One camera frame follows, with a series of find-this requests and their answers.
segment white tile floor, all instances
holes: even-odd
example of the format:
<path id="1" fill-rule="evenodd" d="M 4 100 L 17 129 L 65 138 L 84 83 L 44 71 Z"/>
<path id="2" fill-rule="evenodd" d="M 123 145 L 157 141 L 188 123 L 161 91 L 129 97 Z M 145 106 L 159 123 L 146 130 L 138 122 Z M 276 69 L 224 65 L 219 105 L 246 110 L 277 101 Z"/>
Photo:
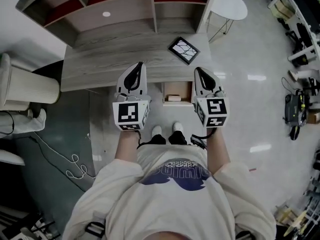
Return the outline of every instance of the white tile floor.
<path id="1" fill-rule="evenodd" d="M 218 35 L 210 48 L 214 72 L 222 78 L 230 101 L 230 118 L 223 129 L 230 157 L 257 168 L 252 172 L 257 192 L 274 209 L 306 189 L 320 126 L 307 124 L 296 141 L 288 137 L 290 129 L 283 120 L 287 91 L 281 78 L 289 79 L 287 71 L 293 69 L 287 60 L 293 46 L 267 8 L 270 0 L 243 1 L 248 8 L 247 18 L 234 22 L 228 35 Z M 214 17 L 211 23 L 219 26 L 224 22 Z M 211 37 L 215 29 L 210 27 L 209 32 Z M 160 90 L 154 84 L 148 87 L 152 103 L 143 140 L 150 139 L 151 129 L 157 124 L 169 137 L 171 125 L 177 120 L 183 124 L 188 141 L 191 133 L 204 133 L 192 107 L 163 107 Z M 92 147 L 96 170 L 113 159 L 119 136 L 112 116 L 103 125 L 102 142 L 107 152 L 100 156 Z"/>

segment shoe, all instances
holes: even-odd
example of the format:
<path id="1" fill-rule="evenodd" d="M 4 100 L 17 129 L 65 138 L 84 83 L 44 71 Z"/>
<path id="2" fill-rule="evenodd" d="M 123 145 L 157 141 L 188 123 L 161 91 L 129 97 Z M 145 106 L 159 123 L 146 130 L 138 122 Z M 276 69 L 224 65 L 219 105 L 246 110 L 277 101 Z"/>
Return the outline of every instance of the shoe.
<path id="1" fill-rule="evenodd" d="M 184 128 L 180 122 L 175 122 L 172 126 L 172 131 L 173 132 L 180 131 L 180 132 L 184 133 Z"/>
<path id="2" fill-rule="evenodd" d="M 151 136 L 154 137 L 158 134 L 162 135 L 162 128 L 160 125 L 156 125 L 155 127 L 153 127 L 152 132 L 151 132 Z"/>
<path id="3" fill-rule="evenodd" d="M 289 70 L 288 73 L 293 81 L 295 81 L 295 82 L 298 81 L 298 76 L 296 73 L 293 73 L 291 70 Z"/>

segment wooden desk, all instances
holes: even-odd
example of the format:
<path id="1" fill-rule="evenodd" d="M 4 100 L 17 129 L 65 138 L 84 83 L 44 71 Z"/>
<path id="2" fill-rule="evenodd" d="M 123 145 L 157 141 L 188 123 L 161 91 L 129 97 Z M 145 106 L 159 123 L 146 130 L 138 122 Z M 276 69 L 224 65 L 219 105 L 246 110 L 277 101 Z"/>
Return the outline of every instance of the wooden desk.
<path id="1" fill-rule="evenodd" d="M 183 37 L 200 50 L 187 65 L 168 50 Z M 117 23 L 81 32 L 73 48 L 65 52 L 61 91 L 115 86 L 119 76 L 132 64 L 144 62 L 147 81 L 193 81 L 196 67 L 212 70 L 207 33 L 195 33 L 187 18 L 158 19 L 158 33 L 153 20 Z"/>

